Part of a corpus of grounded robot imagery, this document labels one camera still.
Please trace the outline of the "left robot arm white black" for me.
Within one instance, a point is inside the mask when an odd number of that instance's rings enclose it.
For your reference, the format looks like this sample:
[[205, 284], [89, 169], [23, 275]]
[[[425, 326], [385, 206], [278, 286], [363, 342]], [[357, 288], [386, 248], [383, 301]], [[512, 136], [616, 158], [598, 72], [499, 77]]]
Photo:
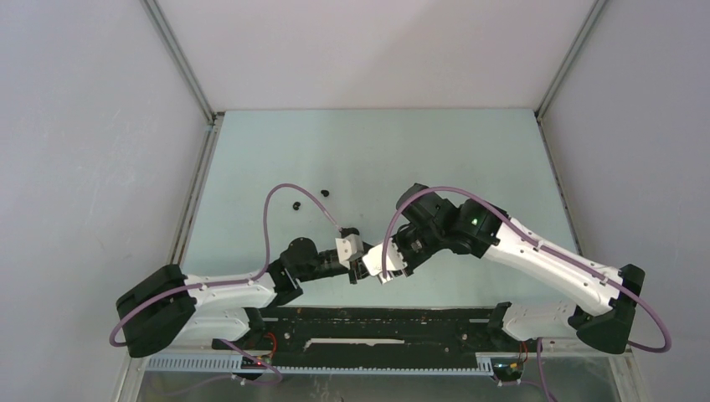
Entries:
[[265, 337], [261, 310], [301, 296], [301, 283], [340, 275], [352, 282], [368, 277], [362, 258], [372, 245], [355, 234], [335, 245], [319, 251], [312, 240], [296, 238], [262, 276], [186, 275], [177, 264], [165, 265], [117, 299], [120, 321], [110, 343], [127, 348], [133, 358], [217, 339], [256, 348]]

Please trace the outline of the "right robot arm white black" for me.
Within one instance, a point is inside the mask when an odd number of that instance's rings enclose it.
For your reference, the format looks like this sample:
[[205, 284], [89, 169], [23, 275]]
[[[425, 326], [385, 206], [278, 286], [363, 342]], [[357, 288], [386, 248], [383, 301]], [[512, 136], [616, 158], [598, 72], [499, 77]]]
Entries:
[[628, 347], [635, 298], [646, 276], [640, 267], [586, 260], [547, 242], [503, 209], [471, 198], [455, 206], [420, 183], [399, 198], [396, 208], [408, 220], [391, 238], [405, 275], [449, 250], [516, 268], [565, 296], [545, 306], [497, 304], [486, 329], [494, 348], [508, 350], [538, 338], [577, 338], [609, 354]]

